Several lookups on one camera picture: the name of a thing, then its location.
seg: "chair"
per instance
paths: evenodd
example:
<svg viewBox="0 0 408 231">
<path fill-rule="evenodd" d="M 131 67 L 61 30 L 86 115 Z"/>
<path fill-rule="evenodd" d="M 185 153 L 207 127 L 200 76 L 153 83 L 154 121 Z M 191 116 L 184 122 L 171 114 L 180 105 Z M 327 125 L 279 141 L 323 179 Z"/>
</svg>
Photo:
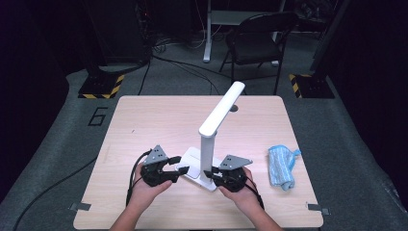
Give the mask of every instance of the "chair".
<svg viewBox="0 0 408 231">
<path fill-rule="evenodd" d="M 219 72 L 222 71 L 225 64 L 231 64 L 232 85 L 235 82 L 234 64 L 259 64 L 257 67 L 259 68 L 265 62 L 277 61 L 279 65 L 273 90 L 273 94 L 276 94 L 286 40 L 290 31 L 296 25 L 297 20 L 297 14 L 293 12 L 262 13 L 244 20 L 225 38 L 228 52 L 225 55 Z M 271 36 L 274 32 L 280 34 L 276 41 Z M 232 55 L 232 60 L 227 62 L 230 54 Z"/>
</svg>

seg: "yellow and black tape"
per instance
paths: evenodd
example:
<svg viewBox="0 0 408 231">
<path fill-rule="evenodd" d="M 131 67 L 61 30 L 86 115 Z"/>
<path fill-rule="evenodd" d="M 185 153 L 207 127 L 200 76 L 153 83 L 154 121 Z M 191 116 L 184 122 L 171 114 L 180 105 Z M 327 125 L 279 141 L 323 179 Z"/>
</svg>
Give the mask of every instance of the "yellow and black tape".
<svg viewBox="0 0 408 231">
<path fill-rule="evenodd" d="M 298 83 L 296 82 L 296 77 L 301 76 L 301 77 L 312 77 L 311 75 L 299 75 L 299 74 L 290 74 L 289 79 L 291 80 L 294 95 L 296 95 L 296 98 L 302 98 L 302 92 L 300 91 L 300 87 Z"/>
<path fill-rule="evenodd" d="M 120 85 L 123 82 L 123 79 L 125 78 L 124 75 L 121 75 L 117 77 L 117 80 L 115 82 L 115 85 L 110 93 L 106 94 L 94 94 L 94 93 L 83 93 L 83 94 L 78 94 L 78 98 L 88 98 L 88 99 L 95 99 L 95 98 L 115 98 L 117 92 L 119 91 Z"/>
</svg>

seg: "dark background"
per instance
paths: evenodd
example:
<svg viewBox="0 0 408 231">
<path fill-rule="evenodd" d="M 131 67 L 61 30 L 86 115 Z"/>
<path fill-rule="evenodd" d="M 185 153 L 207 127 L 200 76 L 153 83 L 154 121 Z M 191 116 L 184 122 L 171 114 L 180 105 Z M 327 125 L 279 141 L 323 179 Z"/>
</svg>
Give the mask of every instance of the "dark background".
<svg viewBox="0 0 408 231">
<path fill-rule="evenodd" d="M 140 24 L 133 9 L 135 1 L 115 1 L 117 8 L 108 9 L 102 2 L 2 1 L 0 74 L 6 92 L 1 104 L 1 199 L 36 152 L 64 104 L 66 75 L 89 63 L 131 63 L 143 58 L 140 47 L 147 42 L 141 32 L 145 25 Z M 156 6 L 156 15 L 153 10 L 149 15 L 156 20 L 152 30 L 168 25 L 181 28 L 175 34 L 201 30 L 193 1 L 152 3 Z M 206 23 L 206 1 L 198 3 Z M 214 1 L 214 9 L 223 9 L 227 3 Z M 231 1 L 230 10 L 249 10 L 247 3 Z M 250 10 L 276 11 L 278 6 L 266 0 L 251 1 Z M 287 8 L 291 6 L 293 1 L 288 1 Z M 317 66 L 330 76 L 361 137 L 408 207 L 406 9 L 404 1 L 351 1 L 336 33 L 319 50 L 322 59 Z M 178 11 L 180 17 L 174 17 Z M 111 16 L 98 19 L 101 13 Z M 112 16 L 118 14 L 124 18 Z M 160 25 L 169 18 L 174 22 Z M 103 32 L 97 25 L 112 30 Z"/>
</svg>

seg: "table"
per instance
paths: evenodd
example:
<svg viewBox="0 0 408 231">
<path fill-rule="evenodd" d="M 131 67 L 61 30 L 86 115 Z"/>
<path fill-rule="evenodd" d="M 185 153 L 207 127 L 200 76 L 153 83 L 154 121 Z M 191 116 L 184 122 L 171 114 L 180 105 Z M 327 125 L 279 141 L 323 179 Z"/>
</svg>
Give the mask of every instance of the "table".
<svg viewBox="0 0 408 231">
<path fill-rule="evenodd" d="M 132 166 L 157 144 L 167 157 L 182 156 L 199 147 L 198 128 L 222 96 L 122 96 L 101 146 L 79 210 L 76 229 L 109 229 L 125 208 Z M 298 148 L 284 103 L 279 96 L 240 96 L 239 110 L 229 113 L 217 130 L 215 157 L 227 154 L 253 160 L 253 174 L 266 211 L 282 227 L 321 227 L 306 167 L 298 156 L 293 169 L 295 186 L 288 192 L 268 179 L 268 149 L 285 144 Z M 138 229 L 240 229 L 252 223 L 219 190 L 209 192 L 184 177 L 160 194 L 143 213 Z"/>
<path fill-rule="evenodd" d="M 279 6 L 279 12 L 282 12 L 285 7 L 286 0 L 281 0 Z M 212 47 L 212 31 L 211 25 L 240 25 L 245 19 L 250 16 L 262 13 L 262 12 L 237 12 L 237 11 L 212 11 L 211 0 L 207 2 L 207 30 L 206 30 L 206 44 L 204 50 L 203 62 L 208 63 L 211 57 Z M 273 39 L 276 39 L 276 33 L 272 35 Z"/>
</svg>

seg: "chair leg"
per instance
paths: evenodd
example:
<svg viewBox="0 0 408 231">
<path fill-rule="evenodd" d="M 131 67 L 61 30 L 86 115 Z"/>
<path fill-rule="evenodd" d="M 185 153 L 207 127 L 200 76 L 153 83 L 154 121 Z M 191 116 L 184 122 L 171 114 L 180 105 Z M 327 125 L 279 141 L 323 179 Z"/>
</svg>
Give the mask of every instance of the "chair leg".
<svg viewBox="0 0 408 231">
<path fill-rule="evenodd" d="M 228 59 L 229 53 L 230 53 L 230 51 L 228 50 L 228 51 L 227 51 L 227 54 L 225 55 L 224 61 L 222 62 L 221 68 L 219 69 L 218 72 L 221 72 L 221 71 L 222 71 L 222 68 L 224 67 L 225 62 L 226 62 L 227 59 Z"/>
<path fill-rule="evenodd" d="M 281 59 L 279 61 L 278 72 L 276 74 L 275 88 L 273 89 L 273 95 L 276 95 L 276 92 L 278 91 L 278 84 L 279 84 L 280 70 L 281 70 L 281 67 L 282 67 L 282 60 L 283 59 Z"/>
</svg>

